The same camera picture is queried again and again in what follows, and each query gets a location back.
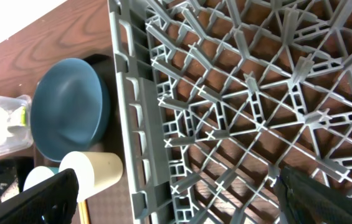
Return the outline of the dark blue plate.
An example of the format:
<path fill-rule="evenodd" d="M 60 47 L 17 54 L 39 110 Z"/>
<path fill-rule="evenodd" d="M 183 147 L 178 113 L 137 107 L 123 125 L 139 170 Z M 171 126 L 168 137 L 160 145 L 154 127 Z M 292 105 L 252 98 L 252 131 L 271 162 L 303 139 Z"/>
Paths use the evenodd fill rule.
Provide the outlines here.
<path fill-rule="evenodd" d="M 103 137 L 111 99 L 95 64 L 66 58 L 37 85 L 31 106 L 31 133 L 39 152 L 60 162 L 72 151 L 88 151 Z"/>

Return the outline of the cream paper cup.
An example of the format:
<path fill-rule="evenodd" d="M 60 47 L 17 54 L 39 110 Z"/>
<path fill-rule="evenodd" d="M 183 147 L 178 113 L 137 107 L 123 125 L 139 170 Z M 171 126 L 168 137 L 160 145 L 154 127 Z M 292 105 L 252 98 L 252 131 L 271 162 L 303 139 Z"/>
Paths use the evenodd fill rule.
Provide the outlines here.
<path fill-rule="evenodd" d="M 72 151 L 60 163 L 59 171 L 66 169 L 73 169 L 77 176 L 77 202 L 113 186 L 123 175 L 121 159 L 111 152 Z"/>

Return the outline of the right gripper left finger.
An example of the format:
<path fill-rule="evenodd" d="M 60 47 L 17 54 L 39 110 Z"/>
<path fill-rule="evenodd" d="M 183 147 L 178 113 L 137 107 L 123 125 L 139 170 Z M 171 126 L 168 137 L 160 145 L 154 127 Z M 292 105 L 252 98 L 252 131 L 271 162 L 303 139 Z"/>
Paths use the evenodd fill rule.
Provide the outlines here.
<path fill-rule="evenodd" d="M 77 208 L 78 180 L 63 170 L 0 204 L 0 224 L 70 224 Z"/>

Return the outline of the yellow silver snack wrapper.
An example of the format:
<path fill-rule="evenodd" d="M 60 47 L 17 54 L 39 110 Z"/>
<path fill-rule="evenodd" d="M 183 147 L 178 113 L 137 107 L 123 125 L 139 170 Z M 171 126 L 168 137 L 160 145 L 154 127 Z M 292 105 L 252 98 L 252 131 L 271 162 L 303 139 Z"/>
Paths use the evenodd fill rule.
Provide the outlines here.
<path fill-rule="evenodd" d="M 26 125 L 26 115 L 27 115 L 26 107 L 25 106 L 20 107 L 19 108 L 19 124 L 21 126 Z"/>

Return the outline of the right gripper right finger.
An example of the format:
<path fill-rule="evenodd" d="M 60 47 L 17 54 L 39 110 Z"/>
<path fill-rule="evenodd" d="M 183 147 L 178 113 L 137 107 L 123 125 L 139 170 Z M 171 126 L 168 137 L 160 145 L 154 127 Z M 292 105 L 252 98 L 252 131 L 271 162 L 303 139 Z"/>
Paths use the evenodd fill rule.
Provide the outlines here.
<path fill-rule="evenodd" d="M 274 191 L 280 203 L 280 222 L 352 223 L 352 199 L 285 166 Z"/>

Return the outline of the light blue bowl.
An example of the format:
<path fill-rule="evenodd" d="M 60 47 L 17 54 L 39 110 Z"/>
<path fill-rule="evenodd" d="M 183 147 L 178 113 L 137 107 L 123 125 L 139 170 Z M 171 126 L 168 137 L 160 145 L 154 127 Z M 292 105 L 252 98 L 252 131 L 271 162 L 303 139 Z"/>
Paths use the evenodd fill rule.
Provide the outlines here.
<path fill-rule="evenodd" d="M 26 177 L 23 191 L 51 178 L 59 172 L 58 167 L 38 166 L 33 168 Z"/>

